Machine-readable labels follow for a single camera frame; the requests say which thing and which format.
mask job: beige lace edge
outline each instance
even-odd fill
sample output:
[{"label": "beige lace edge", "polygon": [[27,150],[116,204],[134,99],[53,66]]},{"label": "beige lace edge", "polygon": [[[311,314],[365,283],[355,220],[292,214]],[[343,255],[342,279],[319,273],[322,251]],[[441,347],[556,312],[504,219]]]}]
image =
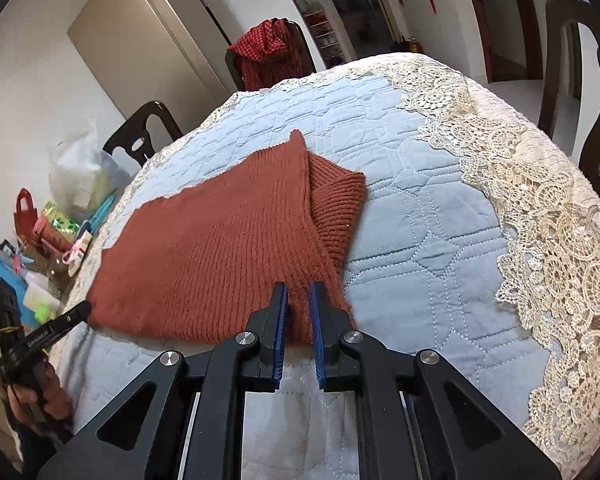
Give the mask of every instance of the beige lace edge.
[{"label": "beige lace edge", "polygon": [[[600,200],[544,133],[478,83],[426,56],[363,59],[261,92],[366,75],[382,75],[406,91],[398,107],[426,117],[418,138],[458,156],[462,180],[493,204],[509,248],[498,258],[504,280],[496,298],[513,304],[522,326],[550,352],[523,431],[571,479],[600,445]],[[232,95],[144,165],[94,241],[69,305],[85,297],[110,228],[150,173],[247,95]],[[55,361],[61,351],[54,349]]]}]

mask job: dark wooden chair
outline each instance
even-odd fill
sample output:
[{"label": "dark wooden chair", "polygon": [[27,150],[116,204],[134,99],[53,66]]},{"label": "dark wooden chair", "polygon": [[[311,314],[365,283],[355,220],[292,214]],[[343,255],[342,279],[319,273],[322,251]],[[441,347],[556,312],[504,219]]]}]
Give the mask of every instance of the dark wooden chair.
[{"label": "dark wooden chair", "polygon": [[[309,51],[309,45],[306,42],[306,38],[302,33],[300,25],[298,25],[296,22],[290,22],[289,20],[286,20],[286,26],[288,27],[291,37],[294,43],[299,47],[302,55],[302,67],[304,69],[302,76],[307,76],[316,72],[314,60],[312,59],[311,52]],[[240,92],[244,92],[244,81],[240,75],[240,65],[238,64],[239,60],[240,56],[233,50],[226,51],[226,54],[224,55],[224,62],[229,69],[229,73],[234,80],[236,88]]]},{"label": "dark wooden chair", "polygon": [[[600,15],[596,9],[583,0],[548,0],[546,3],[546,74],[538,128],[543,130],[549,138],[554,135],[556,104],[560,87],[562,28],[569,23],[582,23],[592,31],[598,42],[598,63],[600,65]],[[600,114],[584,142],[578,166],[600,196]]]},{"label": "dark wooden chair", "polygon": [[[157,116],[162,121],[162,124],[164,124],[171,139],[178,140],[182,137],[182,132],[176,121],[173,119],[173,116],[167,110],[167,107],[159,101],[149,101],[139,107],[138,110],[109,137],[109,140],[105,142],[102,149],[109,153],[109,155],[112,155],[115,148],[123,148],[127,155],[135,159],[140,166],[144,166],[145,162],[155,155],[149,131],[146,129],[146,123],[152,115]],[[139,140],[142,141],[141,145],[134,149],[134,146]]]}]

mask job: table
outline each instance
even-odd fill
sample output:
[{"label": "table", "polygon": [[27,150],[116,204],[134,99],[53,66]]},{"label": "table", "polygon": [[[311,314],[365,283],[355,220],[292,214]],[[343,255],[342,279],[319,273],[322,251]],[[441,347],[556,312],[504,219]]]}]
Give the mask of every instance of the table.
[{"label": "table", "polygon": [[[426,56],[234,94],[142,168],[69,305],[136,208],[294,128],[309,150],[366,176],[343,275],[360,329],[399,351],[440,350],[572,478],[600,444],[600,200],[533,124]],[[174,347],[208,348],[74,330],[57,359],[77,427]],[[353,413],[350,395],[318,391],[310,350],[289,349],[280,391],[248,395],[243,478],[357,478]]]}]

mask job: red checkered cloth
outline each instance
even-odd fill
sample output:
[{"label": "red checkered cloth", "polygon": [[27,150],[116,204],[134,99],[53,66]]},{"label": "red checkered cloth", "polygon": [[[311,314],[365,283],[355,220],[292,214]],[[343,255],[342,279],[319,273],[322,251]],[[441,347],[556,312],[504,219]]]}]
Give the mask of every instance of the red checkered cloth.
[{"label": "red checkered cloth", "polygon": [[284,79],[310,73],[286,19],[265,20],[245,33],[229,50],[240,56],[236,68],[246,91],[271,88]]}]

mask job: white plastic bag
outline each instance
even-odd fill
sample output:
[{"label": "white plastic bag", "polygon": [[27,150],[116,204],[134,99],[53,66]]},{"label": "white plastic bag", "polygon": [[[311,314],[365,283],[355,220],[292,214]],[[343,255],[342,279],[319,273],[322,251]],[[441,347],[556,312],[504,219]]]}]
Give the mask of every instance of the white plastic bag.
[{"label": "white plastic bag", "polygon": [[88,130],[58,142],[49,151],[54,202],[78,223],[87,220],[107,196],[122,192],[131,182],[130,175],[102,151],[93,120]]}]

